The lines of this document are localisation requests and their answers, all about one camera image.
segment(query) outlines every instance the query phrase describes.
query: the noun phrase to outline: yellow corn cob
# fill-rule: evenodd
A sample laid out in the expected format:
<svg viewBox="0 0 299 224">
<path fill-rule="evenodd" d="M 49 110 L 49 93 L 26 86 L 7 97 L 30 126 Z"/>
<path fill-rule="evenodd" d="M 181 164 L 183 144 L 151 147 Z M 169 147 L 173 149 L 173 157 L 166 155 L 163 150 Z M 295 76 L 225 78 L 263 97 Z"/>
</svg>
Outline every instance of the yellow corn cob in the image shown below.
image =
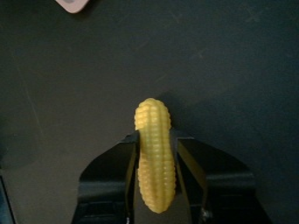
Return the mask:
<svg viewBox="0 0 299 224">
<path fill-rule="evenodd" d="M 175 195 L 170 128 L 167 107 L 157 99 L 147 99 L 135 110 L 135 129 L 141 133 L 138 179 L 145 203 L 155 213 L 167 210 Z"/>
</svg>

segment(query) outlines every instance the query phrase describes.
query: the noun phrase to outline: black holder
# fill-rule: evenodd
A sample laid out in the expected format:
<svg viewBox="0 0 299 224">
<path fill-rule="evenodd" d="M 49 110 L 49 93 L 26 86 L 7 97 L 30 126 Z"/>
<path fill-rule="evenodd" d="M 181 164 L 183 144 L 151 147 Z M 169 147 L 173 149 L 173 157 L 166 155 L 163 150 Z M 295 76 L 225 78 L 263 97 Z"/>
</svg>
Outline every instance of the black holder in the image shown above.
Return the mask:
<svg viewBox="0 0 299 224">
<path fill-rule="evenodd" d="M 255 178 L 229 153 L 171 129 L 173 152 L 191 224 L 270 224 Z M 139 132 L 89 165 L 79 178 L 73 224 L 134 224 Z"/>
</svg>

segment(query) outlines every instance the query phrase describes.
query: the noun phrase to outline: corn cob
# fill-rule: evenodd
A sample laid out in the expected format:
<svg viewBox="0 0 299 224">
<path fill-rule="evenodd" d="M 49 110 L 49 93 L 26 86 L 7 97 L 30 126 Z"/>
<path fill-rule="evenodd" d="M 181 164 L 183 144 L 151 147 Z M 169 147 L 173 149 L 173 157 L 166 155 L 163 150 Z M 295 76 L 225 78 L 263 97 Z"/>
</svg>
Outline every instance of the corn cob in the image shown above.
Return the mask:
<svg viewBox="0 0 299 224">
<path fill-rule="evenodd" d="M 138 179 L 145 203 L 155 213 L 167 210 L 175 195 L 170 128 L 167 107 L 157 99 L 147 99 L 135 110 L 135 129 L 141 133 Z"/>
</svg>

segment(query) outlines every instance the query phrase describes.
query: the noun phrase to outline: pink object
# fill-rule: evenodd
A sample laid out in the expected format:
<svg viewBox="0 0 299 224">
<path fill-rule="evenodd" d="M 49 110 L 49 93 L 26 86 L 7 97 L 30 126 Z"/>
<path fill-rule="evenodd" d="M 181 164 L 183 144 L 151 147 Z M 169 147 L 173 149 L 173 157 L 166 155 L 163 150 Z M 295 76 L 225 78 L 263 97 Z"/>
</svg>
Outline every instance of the pink object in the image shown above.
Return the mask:
<svg viewBox="0 0 299 224">
<path fill-rule="evenodd" d="M 78 13 L 85 8 L 90 0 L 55 0 L 65 10 L 70 13 Z"/>
</svg>

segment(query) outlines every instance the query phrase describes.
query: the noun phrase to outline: dark gray surface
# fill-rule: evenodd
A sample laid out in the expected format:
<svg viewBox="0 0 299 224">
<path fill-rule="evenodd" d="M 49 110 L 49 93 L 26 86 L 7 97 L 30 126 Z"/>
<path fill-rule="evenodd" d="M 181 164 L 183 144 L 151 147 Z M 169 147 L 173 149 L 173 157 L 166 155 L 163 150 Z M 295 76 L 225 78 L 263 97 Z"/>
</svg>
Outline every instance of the dark gray surface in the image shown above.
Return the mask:
<svg viewBox="0 0 299 224">
<path fill-rule="evenodd" d="M 257 174 L 275 224 L 299 219 L 298 1 L 0 2 L 2 165 L 20 224 L 69 224 L 93 158 L 134 131 L 138 103 Z M 138 223 L 185 223 L 183 201 Z"/>
</svg>

